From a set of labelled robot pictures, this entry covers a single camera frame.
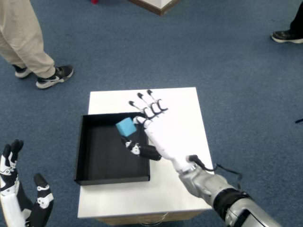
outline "beige pants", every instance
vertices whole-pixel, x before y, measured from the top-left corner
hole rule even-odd
[[[10,64],[28,67],[39,77],[55,73],[29,0],[0,0],[0,54]]]

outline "shoe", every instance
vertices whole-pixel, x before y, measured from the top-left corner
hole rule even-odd
[[[36,86],[39,89],[46,89],[48,87],[52,87],[57,83],[63,83],[67,81],[73,73],[74,69],[71,65],[58,67],[56,68],[55,74],[53,74],[51,77],[46,79],[38,77]]]
[[[285,42],[291,42],[294,44],[303,43],[303,35],[295,32],[293,30],[274,32],[271,35],[271,37],[277,43],[285,43]]]
[[[17,65],[13,65],[16,72],[15,72],[15,76],[20,78],[20,79],[24,79],[25,77],[27,77],[32,71],[29,68],[20,68]]]

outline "white table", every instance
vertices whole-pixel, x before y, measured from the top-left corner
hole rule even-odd
[[[188,149],[197,154],[208,168],[212,161],[206,140],[200,105],[195,87],[153,89],[179,115],[180,128],[188,131]],[[129,100],[137,100],[137,93],[146,90],[91,92],[89,114],[136,112]],[[115,220],[121,217],[138,217],[154,214],[198,213],[211,209],[204,200],[189,194],[178,178],[170,161],[150,161],[149,182],[103,184],[80,187],[79,218]],[[176,215],[169,220],[179,219]]]

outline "wooden furniture base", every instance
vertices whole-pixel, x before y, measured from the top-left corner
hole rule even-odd
[[[173,0],[171,1],[170,3],[168,3],[166,6],[164,6],[163,8],[158,8],[158,7],[155,7],[145,1],[142,1],[142,0],[129,0],[130,2],[144,8],[144,9],[147,9],[149,10],[150,12],[153,12],[159,16],[162,16],[163,14],[165,14],[169,9],[171,9],[172,7],[174,7],[177,3],[180,2],[180,0]]]
[[[174,212],[174,213],[160,213],[160,214],[116,217],[116,218],[98,218],[97,220],[101,222],[105,222],[108,225],[114,226],[114,225],[128,225],[128,224],[138,224],[138,223],[189,220],[201,213],[202,213],[201,211]]]

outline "black shoe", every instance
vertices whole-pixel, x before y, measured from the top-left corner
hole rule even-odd
[[[303,43],[303,35],[293,30],[274,32],[271,37],[277,43],[292,42],[294,44]]]
[[[18,67],[17,65],[13,65],[13,66],[16,70],[15,76],[20,79],[27,77],[32,72],[31,70],[29,70],[29,68],[22,69],[22,68]]]
[[[49,78],[37,78],[36,86],[40,89],[45,89],[51,86],[54,86],[57,83],[63,83],[67,81],[72,74],[74,69],[71,65],[61,66],[56,68],[56,72]]]

